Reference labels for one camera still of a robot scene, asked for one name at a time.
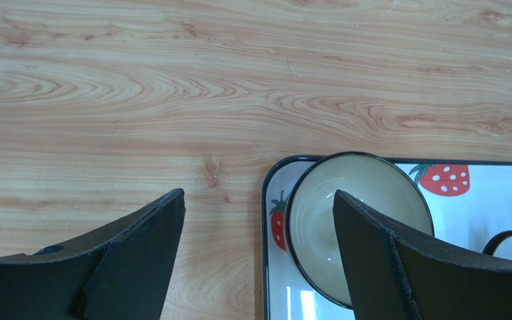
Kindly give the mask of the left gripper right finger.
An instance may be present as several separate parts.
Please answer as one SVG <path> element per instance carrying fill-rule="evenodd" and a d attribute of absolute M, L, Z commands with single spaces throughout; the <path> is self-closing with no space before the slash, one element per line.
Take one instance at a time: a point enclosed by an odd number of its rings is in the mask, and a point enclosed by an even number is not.
<path fill-rule="evenodd" d="M 512 260 L 439 240 L 340 190 L 333 216 L 357 319 L 512 319 Z"/>

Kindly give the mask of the beige ceramic bowl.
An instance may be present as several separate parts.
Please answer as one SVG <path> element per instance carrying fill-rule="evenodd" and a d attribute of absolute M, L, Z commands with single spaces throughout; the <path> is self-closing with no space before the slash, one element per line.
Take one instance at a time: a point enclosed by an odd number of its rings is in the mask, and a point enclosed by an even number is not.
<path fill-rule="evenodd" d="M 346 152 L 323 158 L 296 182 L 285 216 L 294 264 L 326 299 L 352 308 L 333 219 L 335 193 L 345 191 L 379 212 L 434 235 L 427 202 L 410 177 L 378 156 Z"/>

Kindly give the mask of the white strawberry tray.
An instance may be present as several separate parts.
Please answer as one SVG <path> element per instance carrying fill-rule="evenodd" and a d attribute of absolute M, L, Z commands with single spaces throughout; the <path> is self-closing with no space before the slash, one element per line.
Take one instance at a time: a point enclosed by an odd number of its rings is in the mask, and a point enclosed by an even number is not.
<path fill-rule="evenodd" d="M 352 319 L 302 277 L 286 251 L 283 220 L 298 179 L 319 160 L 294 155 L 276 163 L 262 186 L 261 238 L 265 319 Z M 512 162 L 394 158 L 418 184 L 437 237 L 481 252 L 496 234 L 512 230 Z"/>

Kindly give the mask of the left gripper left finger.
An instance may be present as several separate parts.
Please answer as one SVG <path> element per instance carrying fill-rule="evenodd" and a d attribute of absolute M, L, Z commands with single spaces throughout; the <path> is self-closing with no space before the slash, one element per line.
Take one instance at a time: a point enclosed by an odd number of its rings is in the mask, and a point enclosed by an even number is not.
<path fill-rule="evenodd" d="M 174 189 L 32 255 L 0 257 L 0 319 L 158 319 L 185 218 Z"/>

